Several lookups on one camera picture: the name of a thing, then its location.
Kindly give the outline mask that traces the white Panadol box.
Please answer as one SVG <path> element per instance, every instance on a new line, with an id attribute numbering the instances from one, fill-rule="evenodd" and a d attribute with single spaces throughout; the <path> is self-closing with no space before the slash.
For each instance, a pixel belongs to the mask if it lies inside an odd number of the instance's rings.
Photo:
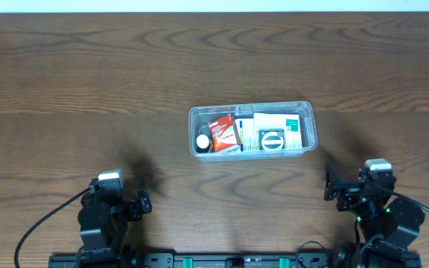
<path id="1" fill-rule="evenodd" d="M 254 114 L 255 131 L 282 129 L 285 132 L 285 148 L 282 150 L 297 150 L 302 148 L 300 118 L 289 114 Z"/>

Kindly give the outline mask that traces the clear plastic container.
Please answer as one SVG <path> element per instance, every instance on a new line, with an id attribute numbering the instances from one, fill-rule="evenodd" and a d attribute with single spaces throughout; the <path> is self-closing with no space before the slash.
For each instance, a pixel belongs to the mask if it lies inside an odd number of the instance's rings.
<path id="1" fill-rule="evenodd" d="M 257 150 L 241 151 L 241 148 L 230 152 L 198 153 L 195 145 L 200 125 L 208 124 L 225 115 L 239 118 L 253 118 L 255 113 L 298 115 L 302 134 L 302 148 L 297 150 Z M 275 103 L 245 103 L 221 106 L 198 106 L 188 113 L 188 136 L 190 151 L 202 162 L 226 162 L 237 160 L 258 160 L 272 158 L 298 157 L 317 147 L 317 130 L 312 105 L 307 101 L 290 101 Z"/>

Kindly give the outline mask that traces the green square box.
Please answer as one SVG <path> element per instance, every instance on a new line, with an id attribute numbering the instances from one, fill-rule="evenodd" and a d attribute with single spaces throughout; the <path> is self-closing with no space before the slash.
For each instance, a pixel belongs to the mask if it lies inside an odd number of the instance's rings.
<path id="1" fill-rule="evenodd" d="M 282 129 L 259 130 L 261 150 L 281 150 L 285 148 L 285 132 Z"/>

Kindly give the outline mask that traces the small white-capped bottle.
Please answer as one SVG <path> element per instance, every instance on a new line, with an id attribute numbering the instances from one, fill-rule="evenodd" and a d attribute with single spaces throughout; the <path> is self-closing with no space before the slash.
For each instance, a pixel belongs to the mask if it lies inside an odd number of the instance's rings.
<path id="1" fill-rule="evenodd" d="M 195 145 L 198 153 L 213 152 L 212 134 L 208 124 L 202 124 L 199 126 L 195 139 Z"/>

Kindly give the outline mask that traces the blue cooling patch box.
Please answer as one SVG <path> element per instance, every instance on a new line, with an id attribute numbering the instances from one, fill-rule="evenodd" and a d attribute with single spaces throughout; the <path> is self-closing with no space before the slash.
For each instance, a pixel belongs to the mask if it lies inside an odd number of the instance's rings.
<path id="1" fill-rule="evenodd" d="M 253 118 L 239 118 L 235 120 L 238 135 L 241 141 L 241 151 L 259 150 L 258 134 L 255 131 Z"/>

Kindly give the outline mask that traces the red medicine box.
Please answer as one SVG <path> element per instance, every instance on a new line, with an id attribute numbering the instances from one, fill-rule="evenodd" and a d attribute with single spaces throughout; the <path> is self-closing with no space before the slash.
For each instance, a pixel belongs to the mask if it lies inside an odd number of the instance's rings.
<path id="1" fill-rule="evenodd" d="M 230 152 L 241 147 L 238 128 L 233 115 L 225 115 L 209 123 L 215 153 Z"/>

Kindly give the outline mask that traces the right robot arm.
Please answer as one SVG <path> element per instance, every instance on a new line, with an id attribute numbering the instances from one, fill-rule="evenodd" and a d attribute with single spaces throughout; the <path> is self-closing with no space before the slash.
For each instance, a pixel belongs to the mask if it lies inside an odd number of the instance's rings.
<path id="1" fill-rule="evenodd" d="M 425 213 L 411 202 L 390 201 L 396 177 L 384 159 L 370 159 L 356 176 L 328 165 L 324 200 L 356 216 L 355 241 L 344 243 L 329 258 L 330 267 L 420 267 L 408 246 L 419 236 Z"/>

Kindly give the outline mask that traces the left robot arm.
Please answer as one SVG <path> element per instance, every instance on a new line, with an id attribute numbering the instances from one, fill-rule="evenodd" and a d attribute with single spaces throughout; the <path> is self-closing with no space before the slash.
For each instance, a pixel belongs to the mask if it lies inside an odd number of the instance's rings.
<path id="1" fill-rule="evenodd" d="M 83 245 L 76 254 L 76 267 L 143 267 L 143 257 L 124 245 L 128 223 L 152 212 L 146 187 L 126 200 L 120 179 L 92 179 L 81 200 L 77 220 Z"/>

